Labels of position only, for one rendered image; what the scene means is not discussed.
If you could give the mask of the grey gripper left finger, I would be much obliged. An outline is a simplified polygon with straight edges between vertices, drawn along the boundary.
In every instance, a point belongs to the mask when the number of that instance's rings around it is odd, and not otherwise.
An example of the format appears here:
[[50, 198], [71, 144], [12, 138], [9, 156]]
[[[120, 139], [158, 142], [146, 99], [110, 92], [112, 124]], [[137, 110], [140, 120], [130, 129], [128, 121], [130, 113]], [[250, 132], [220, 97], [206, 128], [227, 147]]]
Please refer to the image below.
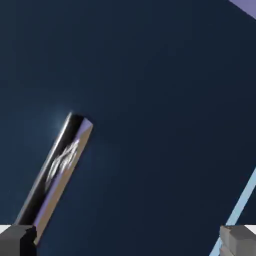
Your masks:
[[0, 256], [37, 256], [33, 225], [0, 225]]

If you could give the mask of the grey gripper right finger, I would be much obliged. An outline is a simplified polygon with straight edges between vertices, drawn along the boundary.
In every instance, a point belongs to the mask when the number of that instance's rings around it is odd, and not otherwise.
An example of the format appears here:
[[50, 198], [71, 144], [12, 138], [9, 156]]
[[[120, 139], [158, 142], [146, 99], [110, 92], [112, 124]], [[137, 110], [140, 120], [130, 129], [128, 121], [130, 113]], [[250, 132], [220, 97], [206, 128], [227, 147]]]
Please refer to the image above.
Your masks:
[[222, 225], [220, 256], [256, 256], [256, 225]]

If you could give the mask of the dark blue drawer front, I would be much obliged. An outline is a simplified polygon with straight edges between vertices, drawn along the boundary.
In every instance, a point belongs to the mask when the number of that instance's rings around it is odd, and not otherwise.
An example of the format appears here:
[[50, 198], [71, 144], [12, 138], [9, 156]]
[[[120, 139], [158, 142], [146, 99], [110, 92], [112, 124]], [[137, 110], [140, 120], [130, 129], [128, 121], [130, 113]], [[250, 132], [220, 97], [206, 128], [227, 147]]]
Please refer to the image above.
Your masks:
[[0, 225], [69, 112], [93, 131], [38, 256], [211, 256], [256, 168], [256, 19], [229, 0], [0, 0]]

